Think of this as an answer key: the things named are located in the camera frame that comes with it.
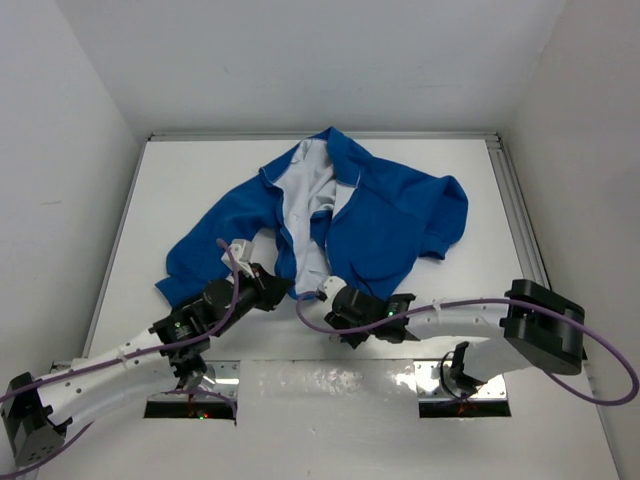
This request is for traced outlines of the blue fleece zip jacket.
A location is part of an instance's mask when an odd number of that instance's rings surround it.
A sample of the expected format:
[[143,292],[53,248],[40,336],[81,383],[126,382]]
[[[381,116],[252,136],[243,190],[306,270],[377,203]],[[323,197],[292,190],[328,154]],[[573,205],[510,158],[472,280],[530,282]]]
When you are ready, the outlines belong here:
[[218,240],[269,229],[274,271],[294,283],[290,297],[337,276],[386,299],[418,258],[445,258],[464,234],[468,208],[454,177],[376,157],[330,127],[222,196],[169,251],[156,287],[177,306],[229,275]]

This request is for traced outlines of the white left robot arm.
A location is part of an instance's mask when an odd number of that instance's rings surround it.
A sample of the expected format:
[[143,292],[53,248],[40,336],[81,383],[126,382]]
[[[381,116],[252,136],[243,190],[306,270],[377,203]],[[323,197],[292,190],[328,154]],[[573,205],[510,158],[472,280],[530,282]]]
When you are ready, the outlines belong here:
[[235,280],[217,279],[113,350],[39,378],[14,377],[1,398],[1,419],[17,467],[29,469],[66,444],[69,431],[127,403],[170,392],[203,374],[210,339],[252,309],[272,311],[293,286],[254,263]]

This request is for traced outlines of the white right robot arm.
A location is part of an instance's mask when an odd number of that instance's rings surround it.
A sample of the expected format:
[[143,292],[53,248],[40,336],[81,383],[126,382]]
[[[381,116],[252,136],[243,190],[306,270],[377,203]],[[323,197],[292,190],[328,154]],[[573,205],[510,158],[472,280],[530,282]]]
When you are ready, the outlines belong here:
[[562,321],[516,305],[489,304],[430,308],[410,293],[373,296],[331,276],[319,287],[325,322],[352,348],[373,336],[392,344],[436,337],[460,337],[448,367],[449,381],[472,390],[503,373],[537,367],[573,376],[582,370],[583,334]]

